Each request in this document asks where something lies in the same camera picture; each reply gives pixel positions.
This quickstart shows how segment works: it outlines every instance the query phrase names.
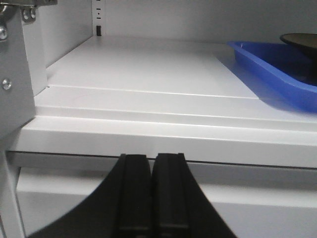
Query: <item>screw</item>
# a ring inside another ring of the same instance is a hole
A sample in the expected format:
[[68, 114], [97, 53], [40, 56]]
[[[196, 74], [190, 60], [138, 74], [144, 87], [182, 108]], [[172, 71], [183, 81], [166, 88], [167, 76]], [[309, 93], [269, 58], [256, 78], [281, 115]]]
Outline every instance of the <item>screw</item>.
[[8, 37], [8, 30], [5, 26], [0, 25], [0, 40], [4, 41]]
[[12, 82], [10, 79], [5, 78], [1, 85], [4, 90], [9, 90], [12, 87]]

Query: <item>drawer front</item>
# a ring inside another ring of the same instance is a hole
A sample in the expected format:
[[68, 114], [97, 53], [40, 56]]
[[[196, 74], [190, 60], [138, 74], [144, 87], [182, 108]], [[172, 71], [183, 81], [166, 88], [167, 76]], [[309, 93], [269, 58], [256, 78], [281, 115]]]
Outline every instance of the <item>drawer front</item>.
[[[189, 163], [208, 200], [239, 238], [315, 238], [316, 170]], [[26, 233], [85, 199], [104, 171], [22, 168], [17, 196]]]

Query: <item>shelf surface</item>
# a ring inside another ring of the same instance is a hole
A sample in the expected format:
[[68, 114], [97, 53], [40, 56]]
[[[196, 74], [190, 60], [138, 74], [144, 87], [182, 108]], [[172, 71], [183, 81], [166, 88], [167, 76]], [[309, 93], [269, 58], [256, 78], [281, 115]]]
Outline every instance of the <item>shelf surface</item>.
[[317, 114], [288, 105], [226, 45], [92, 37], [47, 73], [12, 150], [317, 167]]

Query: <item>blue tray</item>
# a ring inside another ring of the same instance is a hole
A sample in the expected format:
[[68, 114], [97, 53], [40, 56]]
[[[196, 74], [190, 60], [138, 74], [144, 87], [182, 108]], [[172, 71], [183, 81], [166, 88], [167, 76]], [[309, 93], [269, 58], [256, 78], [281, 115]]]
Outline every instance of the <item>blue tray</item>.
[[291, 104], [317, 112], [317, 87], [305, 83], [311, 61], [286, 44], [229, 42], [236, 61], [281, 93]]

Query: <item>metal panel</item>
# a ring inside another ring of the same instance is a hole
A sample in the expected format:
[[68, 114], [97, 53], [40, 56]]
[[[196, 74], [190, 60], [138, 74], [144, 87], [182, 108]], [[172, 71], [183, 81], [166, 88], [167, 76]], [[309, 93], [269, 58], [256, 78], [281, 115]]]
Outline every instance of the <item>metal panel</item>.
[[59, 0], [58, 5], [41, 7], [39, 11], [46, 66], [93, 34], [90, 0]]
[[316, 32], [317, 1], [107, 0], [108, 36], [225, 43]]
[[0, 42], [0, 82], [12, 81], [9, 90], [0, 88], [0, 138], [9, 134], [35, 115], [33, 91], [26, 59], [21, 15], [18, 7], [8, 7], [1, 16], [8, 29], [8, 38]]

